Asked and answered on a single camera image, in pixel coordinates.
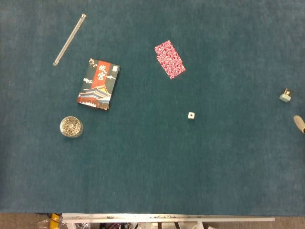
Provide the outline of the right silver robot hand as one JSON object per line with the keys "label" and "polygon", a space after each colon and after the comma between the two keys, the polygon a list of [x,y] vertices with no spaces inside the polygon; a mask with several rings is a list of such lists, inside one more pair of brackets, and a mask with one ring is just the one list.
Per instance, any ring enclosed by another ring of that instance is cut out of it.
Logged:
{"label": "right silver robot hand", "polygon": [[304,120],[298,115],[294,115],[293,119],[294,119],[294,122],[295,122],[297,128],[302,133],[305,133],[305,122],[304,122]]}

